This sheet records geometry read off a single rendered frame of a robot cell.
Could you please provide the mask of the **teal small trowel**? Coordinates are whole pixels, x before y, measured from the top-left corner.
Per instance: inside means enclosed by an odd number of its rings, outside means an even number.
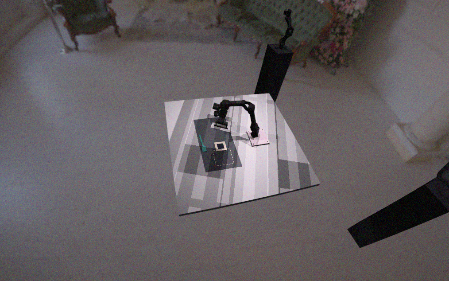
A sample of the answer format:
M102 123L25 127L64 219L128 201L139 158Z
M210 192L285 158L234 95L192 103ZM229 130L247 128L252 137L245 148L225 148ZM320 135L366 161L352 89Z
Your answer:
M206 152L206 147L203 145L203 143L202 143L202 139L201 139L201 135L198 135L199 137L200 137L200 140L201 140L201 144L202 144L202 152Z

